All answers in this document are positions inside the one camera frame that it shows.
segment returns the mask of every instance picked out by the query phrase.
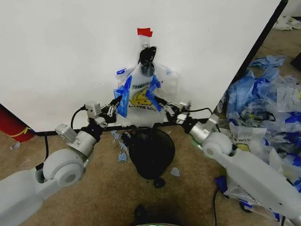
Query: red tape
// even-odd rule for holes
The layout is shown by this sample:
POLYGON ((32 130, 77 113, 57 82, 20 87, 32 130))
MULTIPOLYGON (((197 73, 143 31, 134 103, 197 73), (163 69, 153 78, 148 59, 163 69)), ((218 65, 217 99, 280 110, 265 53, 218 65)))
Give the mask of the red tape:
POLYGON ((137 33, 138 33, 138 35, 143 35, 143 36, 147 36, 147 37, 152 36, 152 31, 150 28, 137 28, 137 33))

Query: yellow logo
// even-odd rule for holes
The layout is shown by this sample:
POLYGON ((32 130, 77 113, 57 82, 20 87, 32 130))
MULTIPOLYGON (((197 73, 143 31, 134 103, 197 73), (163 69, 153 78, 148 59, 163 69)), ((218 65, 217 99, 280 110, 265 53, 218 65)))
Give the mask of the yellow logo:
POLYGON ((146 98, 146 91, 148 87, 136 92, 130 102, 133 105, 151 105, 151 102, 146 98))

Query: trash pile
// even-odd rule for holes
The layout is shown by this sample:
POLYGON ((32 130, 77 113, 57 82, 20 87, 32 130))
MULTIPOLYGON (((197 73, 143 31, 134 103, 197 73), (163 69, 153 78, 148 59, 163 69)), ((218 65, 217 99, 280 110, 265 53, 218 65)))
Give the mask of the trash pile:
POLYGON ((281 16, 275 23, 274 29, 282 31, 290 31, 292 29, 301 29, 301 22, 290 16, 281 16))
POLYGON ((247 70, 243 78, 229 87, 226 115, 232 122, 230 128, 236 139, 247 133, 250 141, 255 137, 277 152, 300 153, 301 85, 293 76, 279 75, 276 67, 281 66, 284 59, 284 56, 267 56, 254 60, 250 66, 259 66, 265 69, 264 73, 255 78, 254 73, 247 70), (246 132, 245 127, 256 129, 246 132))
MULTIPOLYGON (((265 69, 260 77, 247 70, 243 78, 229 86, 222 98, 225 103, 229 98, 229 130, 221 131, 238 148, 250 151, 283 174, 301 192, 301 85, 291 75, 279 75, 277 67, 284 61, 285 56, 258 58, 250 66, 265 69)), ((227 186, 224 194, 240 200, 250 211, 258 205, 248 201, 252 200, 249 195, 230 178, 227 186)))

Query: torn paper scrap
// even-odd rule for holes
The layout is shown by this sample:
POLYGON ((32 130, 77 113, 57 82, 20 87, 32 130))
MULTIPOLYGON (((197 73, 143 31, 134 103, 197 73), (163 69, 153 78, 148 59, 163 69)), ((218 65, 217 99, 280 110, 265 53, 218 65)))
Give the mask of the torn paper scrap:
POLYGON ((127 154, 125 152, 118 154, 118 161, 126 161, 126 160, 127 160, 127 154))
POLYGON ((18 141, 17 143, 15 143, 14 145, 12 145, 12 146, 10 147, 10 149, 11 149, 11 150, 14 150, 14 149, 17 149, 17 148, 19 148, 19 147, 21 147, 21 143, 18 141))
POLYGON ((173 167, 173 169, 170 171, 170 174, 175 176, 175 177, 179 177, 180 176, 180 171, 177 167, 173 167))
POLYGON ((112 130, 111 134, 114 136, 114 140, 113 143, 118 140, 119 138, 121 138, 121 135, 117 132, 117 130, 112 130))

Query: black trash can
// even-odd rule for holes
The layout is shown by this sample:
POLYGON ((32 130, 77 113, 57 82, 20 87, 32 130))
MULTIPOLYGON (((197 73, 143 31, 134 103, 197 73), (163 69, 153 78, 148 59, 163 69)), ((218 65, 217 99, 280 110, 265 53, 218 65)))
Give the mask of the black trash can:
POLYGON ((130 158, 145 179, 160 177, 174 159, 174 142, 159 129, 133 130, 128 144, 130 158))

